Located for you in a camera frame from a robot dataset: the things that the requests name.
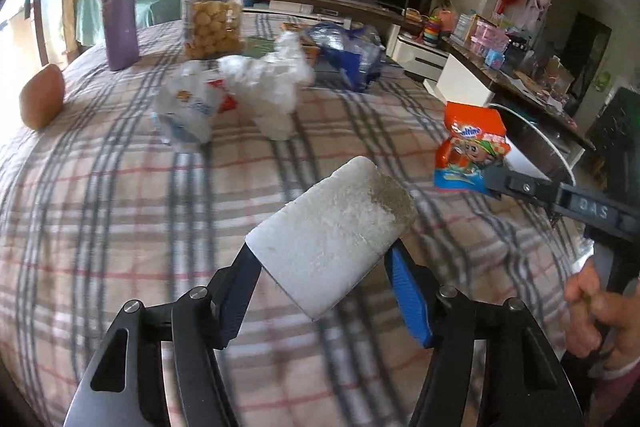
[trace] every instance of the bed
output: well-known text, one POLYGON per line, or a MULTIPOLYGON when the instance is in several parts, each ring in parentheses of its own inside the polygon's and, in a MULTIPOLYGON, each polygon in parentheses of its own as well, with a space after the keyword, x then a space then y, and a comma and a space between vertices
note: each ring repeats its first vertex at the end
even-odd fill
MULTIPOLYGON (((245 35, 287 16, 245 14, 245 35)), ((65 71, 66 105, 42 133, 0 150, 0 357, 46 426, 62 424, 92 352, 122 304, 175 299, 233 260, 257 223, 356 155, 411 191, 412 256, 475 299, 518 296, 558 353, 562 286, 580 256, 574 223, 554 230, 510 198, 437 192, 444 106, 412 80, 355 94, 301 93, 296 135, 263 138, 239 111, 219 115, 202 154, 172 152, 149 118, 156 89, 186 60, 179 22, 140 31, 142 58, 108 71, 103 45, 65 71)), ((471 425, 482 346, 470 389, 471 425)), ((173 425, 183 425, 163 349, 173 425)), ((404 425, 430 360, 409 336, 378 266, 334 311, 306 319, 264 273, 246 319, 218 354, 245 426, 404 425)))

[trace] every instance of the wooden shelf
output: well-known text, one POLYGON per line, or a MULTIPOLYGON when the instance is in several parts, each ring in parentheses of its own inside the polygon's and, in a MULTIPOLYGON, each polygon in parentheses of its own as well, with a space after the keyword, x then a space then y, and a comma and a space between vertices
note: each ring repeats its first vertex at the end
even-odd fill
POLYGON ((410 33, 418 34, 422 31, 422 24, 415 23, 397 13, 379 8, 376 6, 369 6, 364 3, 351 0, 272 0, 283 2, 295 2, 300 4, 312 4, 316 8, 322 8, 325 10, 337 11, 343 17, 350 17, 354 21, 362 22, 364 24, 388 23, 396 24, 403 30, 410 33))

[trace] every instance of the snack package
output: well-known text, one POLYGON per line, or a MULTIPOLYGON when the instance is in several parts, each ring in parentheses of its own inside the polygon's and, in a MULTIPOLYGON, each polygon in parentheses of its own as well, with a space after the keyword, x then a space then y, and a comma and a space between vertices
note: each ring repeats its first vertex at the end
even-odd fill
POLYGON ((488 107, 449 102, 444 125, 451 136, 436 151, 435 187, 488 194, 482 170, 502 162, 511 150, 500 113, 488 107))
POLYGON ((151 119, 164 136, 163 141, 169 142, 174 150, 199 152, 211 138, 216 114, 224 108, 233 108, 228 106, 236 101, 229 101, 220 73, 203 71, 200 62, 186 62, 176 73, 158 90, 152 102, 151 119))

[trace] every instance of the teal blanket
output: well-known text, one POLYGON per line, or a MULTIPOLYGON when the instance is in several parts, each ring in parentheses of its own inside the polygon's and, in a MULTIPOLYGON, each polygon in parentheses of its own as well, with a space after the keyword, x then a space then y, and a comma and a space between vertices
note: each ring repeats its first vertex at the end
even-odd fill
MULTIPOLYGON (((180 0, 136 0, 136 26, 148 28, 180 18, 180 0)), ((83 46, 104 41, 100 0, 76 1, 76 39, 83 46)))

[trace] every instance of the purple water bottle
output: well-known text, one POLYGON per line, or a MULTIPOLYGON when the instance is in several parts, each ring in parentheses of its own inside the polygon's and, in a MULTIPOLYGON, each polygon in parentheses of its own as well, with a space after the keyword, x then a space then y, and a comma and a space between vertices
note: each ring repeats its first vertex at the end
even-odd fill
POLYGON ((140 58, 136 0, 102 0, 102 24, 109 69, 128 68, 140 58))

